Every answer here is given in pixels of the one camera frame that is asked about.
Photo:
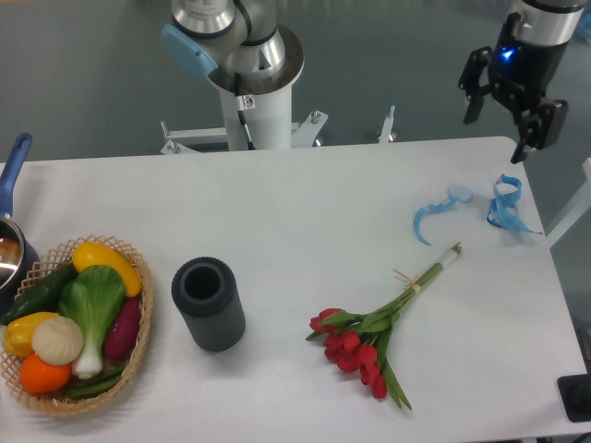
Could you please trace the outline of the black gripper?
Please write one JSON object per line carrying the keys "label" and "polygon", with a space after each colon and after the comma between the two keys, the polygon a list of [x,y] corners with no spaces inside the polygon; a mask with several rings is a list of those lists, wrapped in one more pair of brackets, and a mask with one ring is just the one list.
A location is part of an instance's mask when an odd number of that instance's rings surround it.
{"label": "black gripper", "polygon": [[[468,100],[463,123],[470,125],[478,119],[484,97],[492,87],[493,100],[516,120],[519,140],[511,157],[513,164],[524,161],[531,150],[543,150],[559,138],[569,103],[549,98],[547,89],[566,48],[567,43],[540,46],[510,37],[499,39],[493,54],[485,46],[468,56],[458,80]],[[486,68],[491,86],[480,84]]]}

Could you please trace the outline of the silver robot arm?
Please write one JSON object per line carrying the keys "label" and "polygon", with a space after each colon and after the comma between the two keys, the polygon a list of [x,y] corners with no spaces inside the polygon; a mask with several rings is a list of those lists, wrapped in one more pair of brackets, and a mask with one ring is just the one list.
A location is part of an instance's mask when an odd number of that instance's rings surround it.
{"label": "silver robot arm", "polygon": [[464,123],[474,123],[484,98],[508,110],[518,129],[511,163],[555,144],[569,111],[565,100],[547,95],[585,1],[512,1],[496,45],[474,50],[458,87],[468,99]]}

